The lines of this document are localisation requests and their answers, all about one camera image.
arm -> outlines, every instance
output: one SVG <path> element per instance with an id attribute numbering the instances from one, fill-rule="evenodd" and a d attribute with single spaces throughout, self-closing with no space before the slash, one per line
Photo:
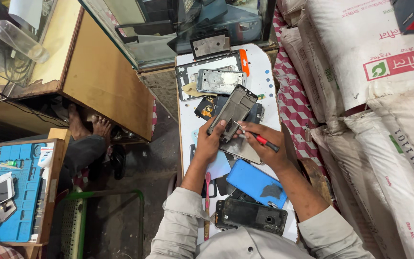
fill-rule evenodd
<path id="1" fill-rule="evenodd" d="M 207 135 L 214 118 L 199 128 L 196 153 L 186 171 L 181 187 L 164 202 L 164 218 L 151 242 L 151 254 L 147 259 L 193 258 L 196 250 L 197 218 L 210 220 L 202 206 L 201 191 L 209 163 L 217 156 L 219 139 L 225 121 L 220 121 Z"/>
<path id="2" fill-rule="evenodd" d="M 282 184 L 298 215 L 299 229 L 307 245 L 318 258 L 373 258 L 362 248 L 362 241 L 347 221 L 316 192 L 295 166 L 287 159 L 282 132 L 269 127 L 238 122 L 248 143 L 263 162 L 269 165 Z M 250 132 L 261 135 L 281 148 L 276 153 L 262 146 Z"/>

shirt sleeve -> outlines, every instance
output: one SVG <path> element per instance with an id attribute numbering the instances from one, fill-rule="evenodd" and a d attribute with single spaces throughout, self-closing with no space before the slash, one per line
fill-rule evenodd
<path id="1" fill-rule="evenodd" d="M 151 254 L 147 259 L 193 258 L 197 242 L 197 218 L 210 220 L 202 206 L 202 197 L 177 187 L 162 207 L 164 217 L 151 242 Z"/>
<path id="2" fill-rule="evenodd" d="M 331 206 L 298 224 L 306 244 L 319 259 L 374 259 L 362 240 Z"/>

plastic bottle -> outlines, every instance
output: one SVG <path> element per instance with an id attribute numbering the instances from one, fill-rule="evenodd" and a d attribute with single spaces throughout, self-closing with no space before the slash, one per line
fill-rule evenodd
<path id="1" fill-rule="evenodd" d="M 0 39 L 38 63 L 46 62 L 49 51 L 11 22 L 0 20 Z"/>

hand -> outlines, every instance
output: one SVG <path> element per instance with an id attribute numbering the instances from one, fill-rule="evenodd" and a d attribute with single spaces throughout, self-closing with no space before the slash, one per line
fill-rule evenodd
<path id="1" fill-rule="evenodd" d="M 199 128 L 197 135 L 197 147 L 193 160 L 198 162 L 206 162 L 207 164 L 214 162 L 217 157 L 218 147 L 220 146 L 220 136 L 224 132 L 226 121 L 221 120 L 213 129 L 212 134 L 207 134 L 207 129 L 213 123 L 215 117 L 207 121 Z"/>
<path id="2" fill-rule="evenodd" d="M 284 133 L 251 122 L 238 121 L 238 123 L 242 126 L 242 130 L 245 131 L 244 135 L 247 137 L 247 142 L 255 149 L 261 160 L 269 165 L 274 172 L 282 171 L 293 165 L 288 160 L 285 151 Z M 274 145 L 280 147 L 279 151 L 276 153 L 270 147 L 261 145 L 250 132 L 261 135 Z"/>

white table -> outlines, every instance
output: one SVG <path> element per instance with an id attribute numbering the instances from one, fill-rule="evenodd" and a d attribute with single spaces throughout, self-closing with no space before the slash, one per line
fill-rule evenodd
<path id="1" fill-rule="evenodd" d="M 234 46 L 232 50 L 244 49 L 247 53 L 247 59 L 250 63 L 249 70 L 250 75 L 247 77 L 246 88 L 249 89 L 252 93 L 259 95 L 264 94 L 266 98 L 258 100 L 257 103 L 261 103 L 264 108 L 264 119 L 261 124 L 266 125 L 272 129 L 281 131 L 281 124 L 279 119 L 279 110 L 277 105 L 276 98 L 276 88 L 274 86 L 274 80 L 272 77 L 272 68 L 271 62 L 268 55 L 257 45 L 255 44 L 244 44 L 240 46 Z M 184 65 L 193 62 L 193 54 L 185 54 L 176 57 L 177 65 Z M 202 68 L 215 69 L 214 67 L 209 67 L 208 63 L 205 64 Z M 198 118 L 194 114 L 194 109 L 201 101 L 201 98 L 181 101 L 178 98 L 178 111 L 179 111 L 179 127 L 180 127 L 180 146 L 182 154 L 182 170 L 183 175 L 186 174 L 186 171 L 190 165 L 190 145 L 194 144 L 191 137 L 191 133 L 202 125 L 205 124 L 205 120 Z M 251 163 L 256 168 L 265 172 L 269 176 L 277 179 L 276 174 L 268 165 L 257 165 Z M 224 200 L 228 196 L 220 196 L 219 194 L 215 198 L 210 198 L 210 214 L 215 212 L 216 203 L 218 200 Z M 296 241 L 298 238 L 295 212 L 293 210 L 292 203 L 287 200 L 283 207 L 288 212 L 287 222 L 285 225 L 283 237 L 288 238 L 292 241 Z M 210 237 L 214 234 L 221 232 L 220 229 L 216 228 L 213 223 L 210 223 Z M 197 243 L 200 244 L 204 242 L 204 221 L 199 220 L 199 230 L 198 230 L 198 239 Z"/>

